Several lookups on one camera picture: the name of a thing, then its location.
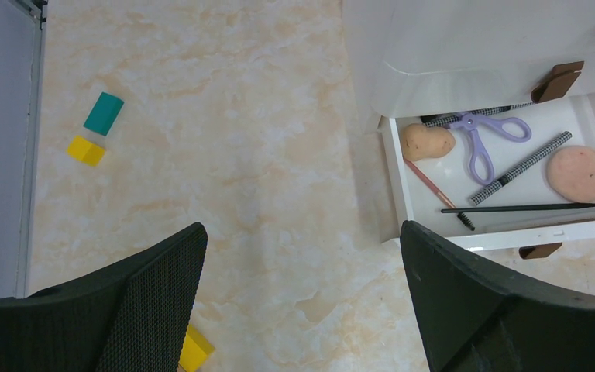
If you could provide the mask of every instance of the cabinet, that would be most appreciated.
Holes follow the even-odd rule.
[[[485,146],[494,148],[489,152],[500,153],[493,158],[497,174],[566,130],[573,134],[569,144],[595,148],[595,2],[344,0],[343,22],[359,120],[366,132],[382,132],[400,224],[415,220],[473,250],[595,237],[595,221],[501,228],[530,217],[508,214],[475,214],[478,229],[465,230],[439,213],[440,201],[405,167],[398,138],[421,115],[530,102],[554,66],[583,61],[565,98],[503,114],[531,125],[527,146],[482,135]],[[479,185],[464,173],[466,138],[454,135],[452,153],[422,160],[419,167],[457,206],[469,206]],[[544,168],[542,161],[483,205],[564,202],[545,183]]]

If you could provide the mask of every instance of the pink round object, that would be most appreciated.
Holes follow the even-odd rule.
[[[572,202],[595,201],[595,150],[569,146],[553,155],[546,169],[553,190]]]

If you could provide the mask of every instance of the checkered pen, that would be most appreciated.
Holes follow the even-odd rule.
[[[548,141],[544,146],[540,147],[532,153],[529,157],[525,158],[522,162],[517,164],[512,169],[508,170],[506,174],[494,180],[494,182],[488,184],[480,191],[478,191],[470,199],[473,204],[478,205],[485,199],[489,198],[494,192],[500,190],[503,186],[514,180],[516,177],[527,171],[530,167],[538,163],[541,159],[544,159],[550,155],[555,149],[560,147],[563,143],[571,139],[570,132],[563,132],[556,136],[554,139]]]
[[[480,110],[473,110],[473,111],[469,111],[469,112],[472,114],[475,114],[475,115],[491,116],[491,115],[499,114],[501,112],[516,110],[516,109],[526,107],[529,105],[534,105],[534,103],[532,103],[532,102],[521,103],[518,105],[500,106],[500,107],[485,108],[485,109],[481,108]],[[446,116],[443,118],[433,119],[433,120],[430,120],[429,122],[424,122],[423,125],[427,126],[428,128],[432,128],[433,126],[446,126],[446,125],[450,124],[451,122],[456,122],[458,120],[459,120],[459,117],[457,115],[452,115],[452,116]]]

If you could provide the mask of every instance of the black stick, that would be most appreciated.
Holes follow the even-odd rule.
[[[558,211],[562,209],[583,209],[592,207],[595,207],[595,203],[507,205],[504,207],[447,208],[442,209],[442,213]]]

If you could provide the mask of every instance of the potato toy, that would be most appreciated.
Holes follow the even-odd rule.
[[[553,190],[578,203],[595,201],[595,150],[569,146],[553,155],[546,168]]]
[[[455,137],[446,128],[428,128],[415,123],[403,129],[401,134],[402,156],[405,160],[444,157],[453,147]]]

